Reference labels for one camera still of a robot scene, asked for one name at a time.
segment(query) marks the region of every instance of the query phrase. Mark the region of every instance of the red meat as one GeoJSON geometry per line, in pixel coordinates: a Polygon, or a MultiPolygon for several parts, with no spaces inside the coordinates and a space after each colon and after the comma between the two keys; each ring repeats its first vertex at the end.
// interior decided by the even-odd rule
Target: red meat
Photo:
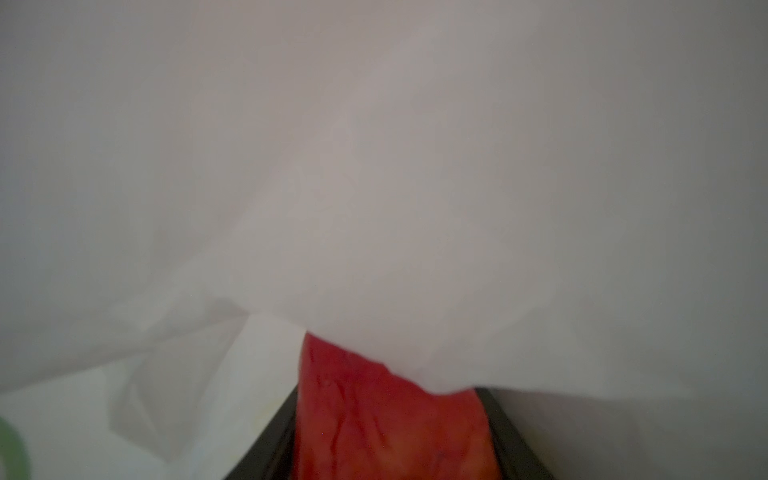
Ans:
{"type": "Polygon", "coordinates": [[[309,334],[301,352],[294,480],[498,480],[474,391],[435,396],[309,334]]]}

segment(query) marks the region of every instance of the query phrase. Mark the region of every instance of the red surface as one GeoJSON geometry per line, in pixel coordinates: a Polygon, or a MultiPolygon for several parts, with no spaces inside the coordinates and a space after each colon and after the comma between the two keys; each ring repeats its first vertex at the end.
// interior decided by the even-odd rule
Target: red surface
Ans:
{"type": "Polygon", "coordinates": [[[501,478],[474,391],[430,395],[309,334],[294,452],[296,480],[501,478]]]}

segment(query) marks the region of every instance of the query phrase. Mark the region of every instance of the watermelon slice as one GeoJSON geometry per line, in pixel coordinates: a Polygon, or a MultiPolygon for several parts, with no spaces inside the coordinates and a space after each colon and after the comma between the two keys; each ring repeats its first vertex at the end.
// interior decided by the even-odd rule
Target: watermelon slice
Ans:
{"type": "Polygon", "coordinates": [[[474,391],[435,396],[307,334],[296,406],[294,480],[498,480],[474,391]]]}

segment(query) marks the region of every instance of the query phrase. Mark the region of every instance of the green ring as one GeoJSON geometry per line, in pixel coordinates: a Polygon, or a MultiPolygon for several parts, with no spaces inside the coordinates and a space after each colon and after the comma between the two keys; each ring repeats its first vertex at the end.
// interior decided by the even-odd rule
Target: green ring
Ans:
{"type": "Polygon", "coordinates": [[[22,436],[0,417],[0,458],[8,480],[30,480],[31,463],[22,436]]]}

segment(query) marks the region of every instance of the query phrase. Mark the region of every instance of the green curved edge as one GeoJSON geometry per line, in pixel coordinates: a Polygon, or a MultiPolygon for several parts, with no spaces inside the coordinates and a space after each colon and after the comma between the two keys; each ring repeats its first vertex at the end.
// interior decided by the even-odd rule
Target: green curved edge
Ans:
{"type": "Polygon", "coordinates": [[[31,480],[31,463],[22,436],[0,417],[0,458],[8,480],[31,480]]]}

